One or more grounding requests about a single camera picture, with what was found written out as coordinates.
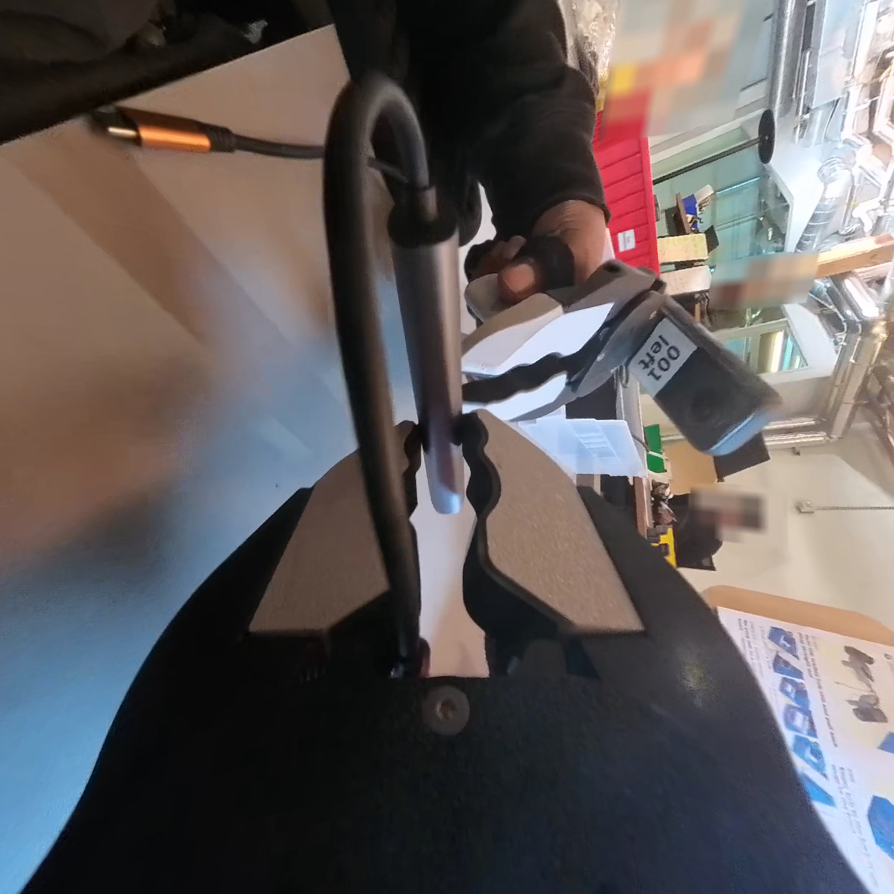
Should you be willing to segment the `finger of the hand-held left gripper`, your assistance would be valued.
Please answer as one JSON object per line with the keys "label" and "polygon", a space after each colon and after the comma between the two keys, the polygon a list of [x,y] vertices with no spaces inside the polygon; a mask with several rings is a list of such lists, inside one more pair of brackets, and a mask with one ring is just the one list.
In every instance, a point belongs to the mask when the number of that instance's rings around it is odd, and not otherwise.
{"label": "finger of the hand-held left gripper", "polygon": [[567,309],[552,298],[529,298],[521,307],[478,307],[466,300],[475,331],[463,338],[463,383],[496,378],[548,356],[579,351],[600,329],[613,303]]}
{"label": "finger of the hand-held left gripper", "polygon": [[518,364],[503,369],[464,364],[462,373],[463,411],[486,411],[504,421],[533,419],[550,412],[569,379],[566,363]]}

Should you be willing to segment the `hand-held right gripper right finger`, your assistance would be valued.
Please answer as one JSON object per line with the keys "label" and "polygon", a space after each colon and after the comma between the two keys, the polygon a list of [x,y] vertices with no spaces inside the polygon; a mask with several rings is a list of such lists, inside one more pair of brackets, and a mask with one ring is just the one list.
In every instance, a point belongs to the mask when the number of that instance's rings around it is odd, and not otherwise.
{"label": "hand-held right gripper right finger", "polygon": [[546,643],[565,661],[594,637],[644,624],[567,473],[488,411],[466,414],[461,443],[475,512],[462,571],[466,612],[483,632],[490,674],[512,674]]}

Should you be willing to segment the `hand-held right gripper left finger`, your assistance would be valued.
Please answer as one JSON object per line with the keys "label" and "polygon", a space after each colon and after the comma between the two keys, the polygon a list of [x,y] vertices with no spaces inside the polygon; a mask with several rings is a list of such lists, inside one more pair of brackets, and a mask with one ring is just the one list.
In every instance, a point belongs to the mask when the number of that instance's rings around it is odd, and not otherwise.
{"label": "hand-held right gripper left finger", "polygon": [[248,647],[288,674],[422,674],[398,654],[358,452],[315,484],[251,619]]}

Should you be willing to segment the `clear plastic bin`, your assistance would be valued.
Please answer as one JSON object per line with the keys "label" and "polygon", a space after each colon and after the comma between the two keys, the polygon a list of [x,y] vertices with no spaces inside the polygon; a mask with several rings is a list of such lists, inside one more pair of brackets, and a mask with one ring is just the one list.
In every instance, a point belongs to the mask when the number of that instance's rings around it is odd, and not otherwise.
{"label": "clear plastic bin", "polygon": [[518,424],[520,432],[570,475],[648,476],[629,424],[618,419],[548,416]]}

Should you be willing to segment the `black cable orange usb plug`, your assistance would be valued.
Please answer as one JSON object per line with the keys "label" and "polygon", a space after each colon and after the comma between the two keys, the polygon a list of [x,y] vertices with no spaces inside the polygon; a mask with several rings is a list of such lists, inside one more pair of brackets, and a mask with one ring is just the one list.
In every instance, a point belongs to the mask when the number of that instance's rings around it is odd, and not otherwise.
{"label": "black cable orange usb plug", "polygon": [[317,161],[325,156],[319,144],[263,140],[195,119],[146,110],[104,106],[88,114],[96,131],[141,149],[180,153],[237,152],[289,160]]}

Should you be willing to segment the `person's left hand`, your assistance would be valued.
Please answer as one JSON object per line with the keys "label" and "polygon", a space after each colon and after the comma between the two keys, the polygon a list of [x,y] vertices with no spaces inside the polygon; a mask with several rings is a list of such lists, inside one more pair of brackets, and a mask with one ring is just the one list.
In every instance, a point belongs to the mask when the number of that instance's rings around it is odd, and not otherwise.
{"label": "person's left hand", "polygon": [[602,208],[582,200],[568,200],[549,208],[530,232],[496,237],[469,250],[464,272],[469,283],[494,274],[501,300],[517,304],[533,294],[560,288],[541,257],[527,251],[531,240],[557,240],[563,257],[573,260],[567,285],[583,284],[603,263],[608,229]]}

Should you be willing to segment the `green bin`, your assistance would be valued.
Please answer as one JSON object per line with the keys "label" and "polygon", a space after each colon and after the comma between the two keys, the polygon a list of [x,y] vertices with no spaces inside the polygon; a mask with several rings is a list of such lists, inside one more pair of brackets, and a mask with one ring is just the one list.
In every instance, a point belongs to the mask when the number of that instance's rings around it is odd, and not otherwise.
{"label": "green bin", "polygon": [[643,445],[646,469],[656,480],[667,483],[671,479],[671,461],[664,450],[664,441],[659,424],[643,427]]}

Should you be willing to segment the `ribbed red tote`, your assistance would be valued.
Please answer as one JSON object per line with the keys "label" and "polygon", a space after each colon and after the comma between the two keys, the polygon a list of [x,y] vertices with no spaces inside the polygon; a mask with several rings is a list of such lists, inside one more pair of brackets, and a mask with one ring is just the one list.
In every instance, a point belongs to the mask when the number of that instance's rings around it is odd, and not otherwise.
{"label": "ribbed red tote", "polygon": [[594,140],[605,199],[612,255],[633,267],[660,272],[657,217],[649,140]]}

